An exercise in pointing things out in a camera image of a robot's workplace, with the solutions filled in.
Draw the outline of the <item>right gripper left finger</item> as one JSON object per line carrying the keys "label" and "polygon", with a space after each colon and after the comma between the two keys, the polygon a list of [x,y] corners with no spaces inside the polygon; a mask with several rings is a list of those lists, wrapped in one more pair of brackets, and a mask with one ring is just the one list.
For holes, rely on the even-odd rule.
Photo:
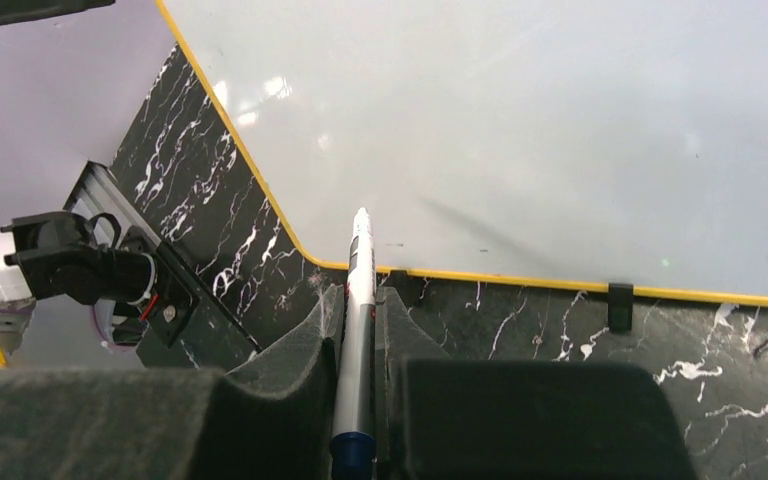
{"label": "right gripper left finger", "polygon": [[229,372],[0,370],[0,479],[325,479],[343,314]]}

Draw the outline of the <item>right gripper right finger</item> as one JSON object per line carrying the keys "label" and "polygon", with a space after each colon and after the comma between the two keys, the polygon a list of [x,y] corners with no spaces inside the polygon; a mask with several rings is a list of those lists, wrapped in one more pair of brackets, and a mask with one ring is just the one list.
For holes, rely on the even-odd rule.
{"label": "right gripper right finger", "polygon": [[379,479],[693,479],[663,390],[605,362],[455,359],[381,288]]}

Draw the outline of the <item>white whiteboard marker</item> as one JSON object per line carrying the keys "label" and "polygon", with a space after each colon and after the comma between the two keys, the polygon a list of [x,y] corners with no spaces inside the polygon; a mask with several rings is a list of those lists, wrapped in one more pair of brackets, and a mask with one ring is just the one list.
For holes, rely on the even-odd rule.
{"label": "white whiteboard marker", "polygon": [[376,262],[371,217],[353,218],[346,308],[332,435],[372,434]]}

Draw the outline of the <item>yellow framed whiteboard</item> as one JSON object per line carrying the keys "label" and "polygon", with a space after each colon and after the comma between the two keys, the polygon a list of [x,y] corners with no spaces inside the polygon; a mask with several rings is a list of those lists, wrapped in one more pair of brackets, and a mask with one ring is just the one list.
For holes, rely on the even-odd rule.
{"label": "yellow framed whiteboard", "polygon": [[768,1],[162,1],[308,259],[768,306]]}

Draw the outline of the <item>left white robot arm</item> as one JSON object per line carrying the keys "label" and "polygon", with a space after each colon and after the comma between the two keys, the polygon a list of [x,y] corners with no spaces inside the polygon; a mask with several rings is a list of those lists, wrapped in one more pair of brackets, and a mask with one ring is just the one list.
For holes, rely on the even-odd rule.
{"label": "left white robot arm", "polygon": [[86,218],[52,211],[0,226],[0,313],[11,304],[58,296],[87,306],[100,300],[130,305],[150,300],[157,260],[100,243],[95,236],[99,221],[120,238],[121,225],[109,213]]}

